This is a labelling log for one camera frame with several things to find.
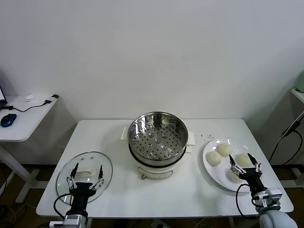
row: computer mouse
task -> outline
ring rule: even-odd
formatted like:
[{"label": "computer mouse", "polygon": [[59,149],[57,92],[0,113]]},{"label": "computer mouse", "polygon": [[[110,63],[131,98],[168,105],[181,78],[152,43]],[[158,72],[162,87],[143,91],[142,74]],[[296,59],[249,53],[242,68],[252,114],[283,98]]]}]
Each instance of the computer mouse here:
[{"label": "computer mouse", "polygon": [[15,121],[17,115],[16,114],[7,114],[6,116],[4,116],[1,121],[0,121],[0,125],[1,127],[9,127],[13,124],[13,122]]}]

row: white tabletop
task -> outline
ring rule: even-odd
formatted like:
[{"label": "white tabletop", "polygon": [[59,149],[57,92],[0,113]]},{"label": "white tabletop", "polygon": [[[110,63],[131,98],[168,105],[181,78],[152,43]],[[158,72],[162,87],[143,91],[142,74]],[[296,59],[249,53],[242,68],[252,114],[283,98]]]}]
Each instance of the white tabletop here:
[{"label": "white tabletop", "polygon": [[[35,101],[26,102],[24,96],[7,96],[7,105],[25,110],[31,106],[41,105],[50,96],[40,96]],[[0,119],[9,113],[17,114],[17,118],[10,127],[0,127],[0,142],[22,142],[27,140],[37,128],[48,111],[57,100],[42,107],[32,108],[24,113],[17,110],[0,110]]]},{"label": "white tabletop", "polygon": [[[179,164],[178,171],[163,180],[141,180],[138,177],[127,142],[121,133],[131,120],[82,120],[78,123],[36,209],[42,216],[56,216],[53,202],[56,178],[70,159],[83,152],[106,154],[113,164],[113,177],[105,192],[87,205],[92,218],[184,218],[238,216],[235,192],[219,186],[201,163],[201,152],[209,139],[230,138],[246,145],[262,163],[266,187],[278,187],[283,195],[281,210],[294,209],[288,195],[276,177],[266,157],[241,119],[183,120],[195,133],[196,146]],[[244,214],[256,214],[249,193],[239,194]],[[57,202],[57,209],[65,214],[69,206]]]}]

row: steamed bun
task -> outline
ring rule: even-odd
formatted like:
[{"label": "steamed bun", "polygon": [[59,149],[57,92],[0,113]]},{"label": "steamed bun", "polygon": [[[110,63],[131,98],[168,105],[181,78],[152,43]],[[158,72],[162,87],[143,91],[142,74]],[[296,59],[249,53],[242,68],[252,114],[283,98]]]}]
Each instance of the steamed bun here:
[{"label": "steamed bun", "polygon": [[229,179],[235,183],[239,184],[239,183],[243,182],[243,180],[240,179],[237,175],[235,175],[232,170],[228,170],[227,175],[228,175]]},{"label": "steamed bun", "polygon": [[227,143],[222,143],[217,146],[217,151],[220,155],[228,157],[232,153],[232,147]]},{"label": "steamed bun", "polygon": [[239,154],[237,156],[237,162],[244,168],[249,168],[253,166],[251,160],[249,159],[248,154],[246,153]]},{"label": "steamed bun", "polygon": [[222,157],[220,156],[220,154],[216,151],[211,151],[207,154],[207,161],[213,165],[213,166],[217,166],[221,163],[222,161]]}]

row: laptop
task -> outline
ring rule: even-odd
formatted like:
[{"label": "laptop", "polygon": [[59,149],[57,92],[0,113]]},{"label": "laptop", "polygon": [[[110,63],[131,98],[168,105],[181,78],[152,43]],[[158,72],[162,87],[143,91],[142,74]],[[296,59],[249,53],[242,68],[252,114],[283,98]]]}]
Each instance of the laptop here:
[{"label": "laptop", "polygon": [[1,89],[1,86],[0,86],[0,109],[3,107],[3,106],[6,106],[8,102],[6,101],[6,98],[4,96],[4,93],[3,93],[3,90]]}]

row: white plate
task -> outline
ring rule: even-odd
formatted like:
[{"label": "white plate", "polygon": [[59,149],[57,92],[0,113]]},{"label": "white plate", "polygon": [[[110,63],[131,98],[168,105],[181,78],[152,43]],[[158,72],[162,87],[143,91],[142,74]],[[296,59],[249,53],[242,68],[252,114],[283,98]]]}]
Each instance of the white plate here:
[{"label": "white plate", "polygon": [[[242,166],[240,164],[238,164],[236,157],[240,153],[250,153],[250,150],[245,145],[242,145],[231,139],[216,139],[216,140],[209,142],[203,151],[203,162],[204,162],[204,165],[205,165],[206,170],[209,173],[209,175],[221,186],[223,186],[229,190],[232,190],[232,191],[237,191],[238,187],[240,186],[241,183],[235,183],[227,177],[227,172],[231,166],[229,157],[222,156],[222,162],[217,166],[212,166],[207,161],[207,154],[211,151],[216,151],[217,146],[222,143],[228,143],[232,146],[231,156],[234,159],[234,161],[236,162],[237,166],[239,166],[241,168],[242,168]],[[239,192],[249,192],[249,187],[244,186],[239,190]]]}]

